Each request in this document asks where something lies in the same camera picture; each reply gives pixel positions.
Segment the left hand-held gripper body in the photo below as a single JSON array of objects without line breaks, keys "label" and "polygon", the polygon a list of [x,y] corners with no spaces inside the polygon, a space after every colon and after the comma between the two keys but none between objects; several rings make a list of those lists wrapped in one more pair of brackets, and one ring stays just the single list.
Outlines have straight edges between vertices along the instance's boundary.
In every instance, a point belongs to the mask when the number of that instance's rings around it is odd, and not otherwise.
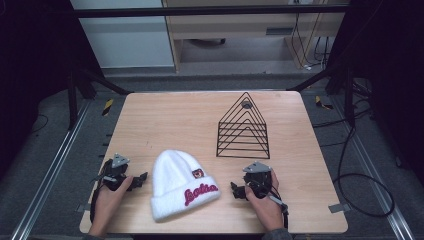
[{"label": "left hand-held gripper body", "polygon": [[125,172],[130,160],[118,153],[107,160],[102,168],[100,179],[110,190],[116,191],[126,179]]}]

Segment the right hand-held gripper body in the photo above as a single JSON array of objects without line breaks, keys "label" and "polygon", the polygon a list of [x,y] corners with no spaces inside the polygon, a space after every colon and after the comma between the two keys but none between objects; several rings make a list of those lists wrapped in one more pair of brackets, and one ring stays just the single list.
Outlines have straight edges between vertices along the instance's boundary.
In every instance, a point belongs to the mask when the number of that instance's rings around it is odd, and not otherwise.
[{"label": "right hand-held gripper body", "polygon": [[259,199],[266,197],[272,189],[271,167],[255,161],[243,169],[245,183]]}]

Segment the white knit beanie hat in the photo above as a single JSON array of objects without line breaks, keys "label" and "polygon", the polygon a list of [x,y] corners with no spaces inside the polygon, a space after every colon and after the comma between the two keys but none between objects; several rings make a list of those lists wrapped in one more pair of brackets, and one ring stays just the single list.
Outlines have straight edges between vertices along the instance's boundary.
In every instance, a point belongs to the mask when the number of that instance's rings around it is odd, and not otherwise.
[{"label": "white knit beanie hat", "polygon": [[218,199],[215,179],[190,154],[165,150],[156,159],[152,174],[152,217],[162,222]]}]

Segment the person's right hand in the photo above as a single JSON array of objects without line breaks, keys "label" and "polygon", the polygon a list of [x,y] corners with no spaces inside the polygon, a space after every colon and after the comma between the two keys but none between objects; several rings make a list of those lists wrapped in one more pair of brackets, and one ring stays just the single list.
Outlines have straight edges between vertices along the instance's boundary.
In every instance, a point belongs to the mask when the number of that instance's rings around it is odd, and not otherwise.
[{"label": "person's right hand", "polygon": [[279,204],[269,197],[257,198],[248,185],[245,186],[245,194],[266,231],[273,231],[284,227],[284,219]]}]

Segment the person's left hand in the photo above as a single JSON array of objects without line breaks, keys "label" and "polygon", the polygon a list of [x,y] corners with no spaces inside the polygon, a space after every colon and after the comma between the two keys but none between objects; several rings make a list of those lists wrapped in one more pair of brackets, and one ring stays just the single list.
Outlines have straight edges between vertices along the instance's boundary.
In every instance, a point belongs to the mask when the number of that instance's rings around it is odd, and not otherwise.
[{"label": "person's left hand", "polygon": [[95,204],[95,217],[88,231],[88,237],[95,240],[104,240],[107,228],[114,217],[120,203],[133,181],[133,177],[127,177],[121,186],[112,191],[108,187],[101,187]]}]

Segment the yellow black hazard tape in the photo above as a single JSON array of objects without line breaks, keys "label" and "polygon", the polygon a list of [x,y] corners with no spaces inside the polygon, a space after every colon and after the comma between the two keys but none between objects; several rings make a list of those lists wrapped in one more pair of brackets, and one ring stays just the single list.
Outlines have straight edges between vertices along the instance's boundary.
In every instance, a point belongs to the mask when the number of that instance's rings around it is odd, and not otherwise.
[{"label": "yellow black hazard tape", "polygon": [[112,99],[112,98],[108,99],[106,101],[105,106],[104,106],[103,111],[102,111],[102,116],[107,116],[109,114],[113,102],[114,102],[114,99]]},{"label": "yellow black hazard tape", "polygon": [[321,107],[328,110],[331,110],[333,108],[333,104],[328,96],[317,95],[315,97],[315,104],[317,107]]}]

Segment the black metal stand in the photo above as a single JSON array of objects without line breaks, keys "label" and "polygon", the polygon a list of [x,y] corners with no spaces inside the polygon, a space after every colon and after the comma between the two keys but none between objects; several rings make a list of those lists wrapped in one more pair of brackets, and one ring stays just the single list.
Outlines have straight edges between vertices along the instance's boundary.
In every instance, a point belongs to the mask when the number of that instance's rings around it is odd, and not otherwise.
[{"label": "black metal stand", "polygon": [[100,76],[87,69],[72,70],[67,77],[68,85],[68,106],[69,106],[69,127],[71,130],[77,123],[77,96],[76,91],[79,90],[85,99],[93,99],[96,96],[96,90],[91,82],[101,84],[102,86],[112,90],[120,95],[128,95],[130,91],[125,90],[109,81],[104,76]]},{"label": "black metal stand", "polygon": [[344,87],[344,117],[351,127],[355,126],[355,116],[353,107],[353,68],[349,65],[335,64],[327,67],[325,70],[315,74],[306,81],[288,88],[288,91],[303,91],[308,86],[313,85],[319,80],[331,77],[326,86],[328,94],[335,94],[341,87]]}]

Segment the white cabinet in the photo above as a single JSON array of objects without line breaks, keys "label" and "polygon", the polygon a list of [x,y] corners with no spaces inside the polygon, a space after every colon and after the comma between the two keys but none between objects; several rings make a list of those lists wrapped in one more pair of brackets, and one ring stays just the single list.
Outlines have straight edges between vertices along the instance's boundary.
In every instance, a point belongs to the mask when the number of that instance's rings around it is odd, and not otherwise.
[{"label": "white cabinet", "polygon": [[[161,8],[161,0],[71,0],[75,10]],[[164,17],[81,18],[102,69],[173,67]]]}]

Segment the black curtain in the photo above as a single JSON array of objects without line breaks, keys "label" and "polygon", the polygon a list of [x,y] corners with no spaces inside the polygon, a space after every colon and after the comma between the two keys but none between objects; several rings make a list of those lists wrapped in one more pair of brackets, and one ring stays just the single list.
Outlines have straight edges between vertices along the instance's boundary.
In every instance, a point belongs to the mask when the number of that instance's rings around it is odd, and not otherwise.
[{"label": "black curtain", "polygon": [[350,0],[330,53],[372,84],[399,157],[424,185],[424,0]]},{"label": "black curtain", "polygon": [[70,0],[0,0],[0,181],[73,65],[102,73]]}]

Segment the aluminium floor rail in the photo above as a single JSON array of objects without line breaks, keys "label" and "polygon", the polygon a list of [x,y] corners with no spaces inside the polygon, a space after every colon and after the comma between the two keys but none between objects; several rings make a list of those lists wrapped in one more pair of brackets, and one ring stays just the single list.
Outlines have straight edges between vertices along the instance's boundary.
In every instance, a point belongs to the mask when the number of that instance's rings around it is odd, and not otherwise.
[{"label": "aluminium floor rail", "polygon": [[355,211],[368,216],[370,218],[380,218],[386,219],[395,234],[397,240],[416,240],[412,230],[410,229],[408,223],[406,222],[401,210],[397,206],[397,203],[394,199],[393,194],[387,188],[386,183],[380,176],[375,165],[372,162],[371,157],[369,156],[365,146],[360,139],[360,137],[355,133],[355,127],[351,127],[347,120],[344,117],[344,107],[343,102],[338,97],[331,97],[335,111],[341,118],[341,122],[348,134],[343,149],[347,148],[347,145],[350,144],[353,147],[354,153],[357,155],[357,159],[362,168],[362,173],[341,173],[343,158],[345,151],[342,151],[338,168],[337,168],[337,181],[336,184],[340,189],[340,192],[343,192],[341,187],[341,180],[347,177],[361,177],[366,179],[374,193],[374,196],[377,199],[377,202],[382,210],[381,214],[370,213],[365,210],[360,210],[353,203],[350,203],[352,209]]},{"label": "aluminium floor rail", "polygon": [[21,218],[19,224],[14,229],[10,240],[28,239],[33,229],[33,226],[37,221],[41,210],[43,209],[47,201],[51,189],[56,182],[56,179],[62,169],[62,166],[65,163],[65,160],[67,159],[67,156],[75,142],[75,139],[81,129],[81,126],[85,121],[90,105],[90,100],[82,101],[82,105],[81,108],[78,110],[77,120],[74,126],[67,131],[31,203],[26,209],[25,214]]}]

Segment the black horizontal frame bar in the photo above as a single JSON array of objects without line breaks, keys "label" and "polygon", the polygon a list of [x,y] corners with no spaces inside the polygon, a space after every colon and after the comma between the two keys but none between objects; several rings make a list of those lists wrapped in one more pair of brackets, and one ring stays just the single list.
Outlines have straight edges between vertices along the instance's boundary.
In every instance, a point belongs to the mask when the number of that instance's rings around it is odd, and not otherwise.
[{"label": "black horizontal frame bar", "polygon": [[246,15],[246,14],[296,14],[296,13],[341,13],[349,10],[349,4],[323,5],[258,5],[258,6],[204,6],[167,8],[84,9],[73,10],[78,18],[109,17],[156,17],[198,15]]}]

